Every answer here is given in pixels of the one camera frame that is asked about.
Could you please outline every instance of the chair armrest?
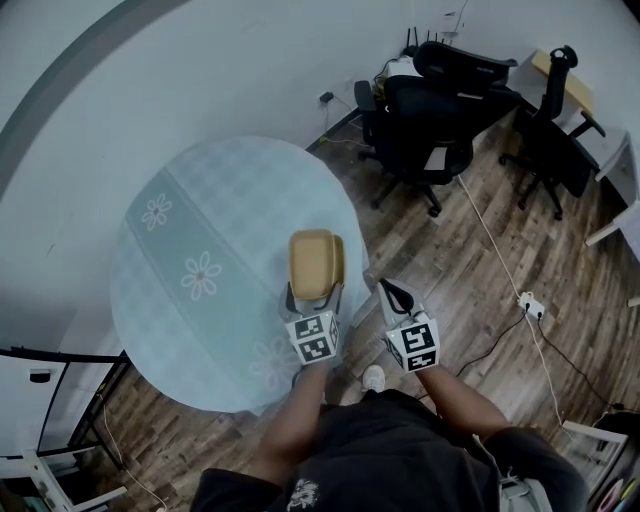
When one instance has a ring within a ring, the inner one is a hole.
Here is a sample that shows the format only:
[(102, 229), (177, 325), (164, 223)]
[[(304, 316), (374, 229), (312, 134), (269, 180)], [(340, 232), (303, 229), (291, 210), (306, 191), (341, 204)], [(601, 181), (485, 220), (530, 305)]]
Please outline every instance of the chair armrest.
[(584, 110), (580, 113), (582, 114), (582, 117), (584, 117), (585, 121), (580, 126), (578, 126), (575, 130), (573, 130), (569, 134), (569, 136), (574, 138), (580, 137), (580, 135), (582, 135), (584, 132), (586, 132), (590, 128), (595, 128), (596, 131), (603, 137), (607, 136), (607, 132), (604, 131), (604, 128), (602, 128), (602, 126), (600, 126), (593, 117), (587, 114)]
[(366, 80), (360, 80), (353, 86), (353, 94), (356, 97), (358, 109), (363, 114), (365, 112), (376, 112), (376, 102), (373, 98), (371, 85)]

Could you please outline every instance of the white graphic print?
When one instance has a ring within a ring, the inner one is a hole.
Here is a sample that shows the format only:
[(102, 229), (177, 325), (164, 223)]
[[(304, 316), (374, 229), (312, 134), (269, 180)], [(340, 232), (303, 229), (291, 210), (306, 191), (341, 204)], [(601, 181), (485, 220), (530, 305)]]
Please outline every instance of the white graphic print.
[(287, 505), (287, 512), (294, 507), (311, 508), (318, 501), (318, 484), (313, 483), (310, 480), (301, 478), (296, 483), (296, 488), (291, 494), (291, 499)]
[(156, 223), (164, 226), (164, 223), (167, 222), (165, 212), (169, 211), (173, 204), (171, 201), (166, 201), (165, 199), (165, 195), (160, 194), (155, 201), (151, 199), (147, 202), (147, 210), (149, 211), (142, 216), (141, 220), (147, 224), (148, 231), (153, 231)]
[(256, 343), (253, 353), (255, 361), (249, 365), (249, 373), (264, 378), (269, 392), (291, 385), (291, 379), (300, 368), (300, 359), (284, 338), (274, 339), (271, 347)]
[(185, 266), (189, 271), (189, 274), (184, 276), (180, 284), (185, 288), (191, 288), (191, 298), (193, 300), (200, 300), (202, 290), (209, 295), (215, 295), (217, 291), (216, 283), (213, 282), (213, 278), (222, 272), (220, 265), (210, 265), (211, 256), (207, 251), (200, 255), (200, 261), (196, 262), (193, 258), (187, 258)]

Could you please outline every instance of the power plug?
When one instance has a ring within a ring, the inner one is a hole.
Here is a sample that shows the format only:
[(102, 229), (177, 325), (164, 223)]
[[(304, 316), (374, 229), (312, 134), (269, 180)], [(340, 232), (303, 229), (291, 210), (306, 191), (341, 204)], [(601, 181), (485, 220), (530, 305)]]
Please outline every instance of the power plug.
[(533, 298), (533, 293), (524, 292), (518, 299), (518, 306), (524, 309), (535, 320), (544, 316), (544, 306)]

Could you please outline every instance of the round table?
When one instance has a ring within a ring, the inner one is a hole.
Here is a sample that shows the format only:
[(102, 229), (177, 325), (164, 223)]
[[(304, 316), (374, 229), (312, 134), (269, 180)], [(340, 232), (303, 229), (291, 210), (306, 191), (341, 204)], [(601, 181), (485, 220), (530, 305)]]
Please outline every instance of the round table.
[(323, 162), (263, 137), (199, 144), (145, 186), (118, 233), (114, 325), (159, 391), (204, 410), (264, 407), (300, 362), (278, 315), (290, 236), (329, 229), (344, 240), (341, 333), (369, 296), (351, 201)]

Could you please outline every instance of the black t-shirt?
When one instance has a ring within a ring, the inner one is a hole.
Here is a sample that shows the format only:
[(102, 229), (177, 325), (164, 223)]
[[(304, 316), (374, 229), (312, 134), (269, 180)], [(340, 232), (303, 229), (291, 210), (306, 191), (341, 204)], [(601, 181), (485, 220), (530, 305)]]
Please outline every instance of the black t-shirt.
[[(467, 451), (448, 437), (420, 402), (385, 391), (325, 412), (314, 454), (284, 488), (208, 469), (192, 511), (497, 511), (498, 471), (481, 450)], [(539, 480), (554, 512), (586, 509), (583, 480), (534, 431), (508, 428), (485, 448), (503, 474)]]

